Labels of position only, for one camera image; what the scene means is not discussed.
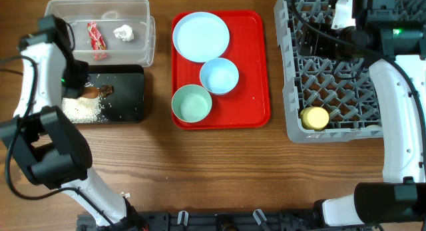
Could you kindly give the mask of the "dark brown food scrap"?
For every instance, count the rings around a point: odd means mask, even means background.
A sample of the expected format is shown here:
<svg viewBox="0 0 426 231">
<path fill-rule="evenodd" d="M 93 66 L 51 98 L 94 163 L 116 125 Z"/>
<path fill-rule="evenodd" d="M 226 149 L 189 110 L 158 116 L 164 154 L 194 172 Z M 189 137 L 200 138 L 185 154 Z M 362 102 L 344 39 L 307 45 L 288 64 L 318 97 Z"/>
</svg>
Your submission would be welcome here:
<svg viewBox="0 0 426 231">
<path fill-rule="evenodd" d="M 114 87 L 112 85 L 102 85 L 99 88 L 99 96 L 101 98 L 106 98 L 113 93 L 114 93 Z"/>
</svg>

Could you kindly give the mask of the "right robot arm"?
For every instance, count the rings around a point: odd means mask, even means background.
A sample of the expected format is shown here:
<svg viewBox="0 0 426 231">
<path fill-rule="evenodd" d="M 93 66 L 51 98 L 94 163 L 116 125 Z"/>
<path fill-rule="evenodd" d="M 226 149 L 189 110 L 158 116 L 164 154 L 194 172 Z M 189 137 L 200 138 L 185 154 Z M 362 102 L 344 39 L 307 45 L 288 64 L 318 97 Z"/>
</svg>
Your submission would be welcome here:
<svg viewBox="0 0 426 231">
<path fill-rule="evenodd" d="M 425 26 L 399 19 L 395 0 L 353 0 L 355 25 L 304 21 L 300 53 L 363 59 L 375 87 L 384 140 L 383 180 L 317 202 L 329 227 L 425 221 Z"/>
</svg>

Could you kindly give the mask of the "white round plate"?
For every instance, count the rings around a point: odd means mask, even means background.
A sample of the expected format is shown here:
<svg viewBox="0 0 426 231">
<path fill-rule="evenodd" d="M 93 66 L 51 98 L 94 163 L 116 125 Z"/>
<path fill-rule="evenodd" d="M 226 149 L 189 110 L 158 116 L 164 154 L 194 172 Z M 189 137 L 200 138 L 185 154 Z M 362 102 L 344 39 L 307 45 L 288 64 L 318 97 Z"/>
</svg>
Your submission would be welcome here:
<svg viewBox="0 0 426 231">
<path fill-rule="evenodd" d="M 194 12 L 177 22 L 172 42 L 185 59 L 205 63 L 220 57 L 226 51 L 230 32 L 219 16 L 208 12 Z"/>
</svg>

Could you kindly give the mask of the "red snack wrapper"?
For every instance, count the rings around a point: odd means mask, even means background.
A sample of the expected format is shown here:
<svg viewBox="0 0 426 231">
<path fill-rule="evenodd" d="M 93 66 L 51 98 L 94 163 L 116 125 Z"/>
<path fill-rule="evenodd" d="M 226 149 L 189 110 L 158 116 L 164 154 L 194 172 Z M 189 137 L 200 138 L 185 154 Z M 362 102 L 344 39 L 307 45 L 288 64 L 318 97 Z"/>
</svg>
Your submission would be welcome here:
<svg viewBox="0 0 426 231">
<path fill-rule="evenodd" d="M 93 59 L 95 61 L 102 60 L 106 58 L 107 54 L 104 51 L 107 49 L 103 36 L 97 27 L 97 23 L 95 21 L 87 23 L 87 30 L 89 32 L 90 44 L 92 50 L 95 51 L 93 55 Z"/>
</svg>

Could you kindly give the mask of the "blue bowl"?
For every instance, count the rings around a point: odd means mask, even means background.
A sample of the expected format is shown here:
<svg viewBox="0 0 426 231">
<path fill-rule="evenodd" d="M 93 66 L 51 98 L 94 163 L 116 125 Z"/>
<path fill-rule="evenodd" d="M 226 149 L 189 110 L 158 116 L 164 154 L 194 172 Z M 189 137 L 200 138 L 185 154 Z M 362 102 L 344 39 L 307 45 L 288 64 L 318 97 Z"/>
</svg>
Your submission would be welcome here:
<svg viewBox="0 0 426 231">
<path fill-rule="evenodd" d="M 226 95 L 238 84 L 237 66 L 225 58 L 215 58 L 204 63 L 200 69 L 201 85 L 213 95 Z"/>
</svg>

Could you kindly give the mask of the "green bowl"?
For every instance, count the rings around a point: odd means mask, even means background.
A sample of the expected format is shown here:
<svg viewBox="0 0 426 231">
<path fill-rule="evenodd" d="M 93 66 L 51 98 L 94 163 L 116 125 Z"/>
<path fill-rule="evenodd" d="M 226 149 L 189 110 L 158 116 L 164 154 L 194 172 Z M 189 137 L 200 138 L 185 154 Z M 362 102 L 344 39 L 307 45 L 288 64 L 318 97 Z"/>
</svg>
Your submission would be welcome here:
<svg viewBox="0 0 426 231">
<path fill-rule="evenodd" d="M 212 97 L 200 85 L 184 85 L 173 94 L 171 107 L 179 120 L 196 123 L 209 115 L 212 109 Z"/>
</svg>

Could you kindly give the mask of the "yellow plastic cup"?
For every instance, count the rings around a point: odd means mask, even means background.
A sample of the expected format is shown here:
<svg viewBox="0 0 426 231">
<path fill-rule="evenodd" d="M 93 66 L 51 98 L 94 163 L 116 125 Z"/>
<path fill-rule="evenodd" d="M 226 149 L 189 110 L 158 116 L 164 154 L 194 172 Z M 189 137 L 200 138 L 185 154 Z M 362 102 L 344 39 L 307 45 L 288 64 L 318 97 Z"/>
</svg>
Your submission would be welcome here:
<svg viewBox="0 0 426 231">
<path fill-rule="evenodd" d="M 302 126 L 308 130 L 322 130 L 329 122 L 329 113 L 322 107 L 308 107 L 301 111 Z"/>
</svg>

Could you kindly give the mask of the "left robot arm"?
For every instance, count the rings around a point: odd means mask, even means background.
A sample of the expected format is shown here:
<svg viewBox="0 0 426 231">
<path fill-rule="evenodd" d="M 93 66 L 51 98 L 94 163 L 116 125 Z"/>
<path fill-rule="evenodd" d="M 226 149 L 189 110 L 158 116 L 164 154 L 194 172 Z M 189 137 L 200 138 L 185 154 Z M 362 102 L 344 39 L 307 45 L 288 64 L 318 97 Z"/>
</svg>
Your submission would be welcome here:
<svg viewBox="0 0 426 231">
<path fill-rule="evenodd" d="M 70 30 L 66 21 L 49 15 L 19 42 L 20 101 L 13 118 L 1 123 L 5 180 L 23 200 L 65 193 L 92 215 L 97 230 L 124 230 L 132 206 L 94 170 L 86 139 L 61 110 L 63 98 L 83 95 L 89 78 L 88 63 L 73 56 Z"/>
</svg>

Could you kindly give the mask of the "white rice pile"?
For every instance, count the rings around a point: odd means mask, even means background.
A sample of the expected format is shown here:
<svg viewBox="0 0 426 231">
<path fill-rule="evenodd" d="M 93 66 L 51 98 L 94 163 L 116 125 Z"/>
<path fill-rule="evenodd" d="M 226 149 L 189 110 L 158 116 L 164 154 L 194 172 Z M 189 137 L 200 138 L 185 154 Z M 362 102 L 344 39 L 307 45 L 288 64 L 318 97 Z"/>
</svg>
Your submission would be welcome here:
<svg viewBox="0 0 426 231">
<path fill-rule="evenodd" d="M 95 99 L 79 97 L 63 98 L 61 109 L 72 123 L 91 123 L 98 121 L 103 108 L 100 97 Z"/>
</svg>

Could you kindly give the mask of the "orange carrot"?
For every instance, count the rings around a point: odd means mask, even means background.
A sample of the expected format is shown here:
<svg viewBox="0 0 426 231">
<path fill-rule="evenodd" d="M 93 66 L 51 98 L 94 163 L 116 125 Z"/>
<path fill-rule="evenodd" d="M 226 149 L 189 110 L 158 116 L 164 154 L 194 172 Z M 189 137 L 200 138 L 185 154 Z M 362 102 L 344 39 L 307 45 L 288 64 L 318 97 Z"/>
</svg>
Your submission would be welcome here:
<svg viewBox="0 0 426 231">
<path fill-rule="evenodd" d="M 85 87 L 82 97 L 86 99 L 95 99 L 99 96 L 99 89 L 96 87 Z"/>
</svg>

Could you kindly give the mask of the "white tissue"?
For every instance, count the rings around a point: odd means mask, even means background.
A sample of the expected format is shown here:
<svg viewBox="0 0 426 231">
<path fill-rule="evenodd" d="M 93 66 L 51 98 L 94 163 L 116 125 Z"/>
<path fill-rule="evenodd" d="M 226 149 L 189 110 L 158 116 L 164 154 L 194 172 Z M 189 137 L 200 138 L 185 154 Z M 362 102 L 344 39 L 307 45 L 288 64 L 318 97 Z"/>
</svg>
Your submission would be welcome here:
<svg viewBox="0 0 426 231">
<path fill-rule="evenodd" d="M 134 39 L 132 27 L 129 25 L 123 25 L 119 28 L 116 28 L 113 31 L 113 34 L 117 39 L 121 39 L 124 42 L 132 41 Z"/>
</svg>

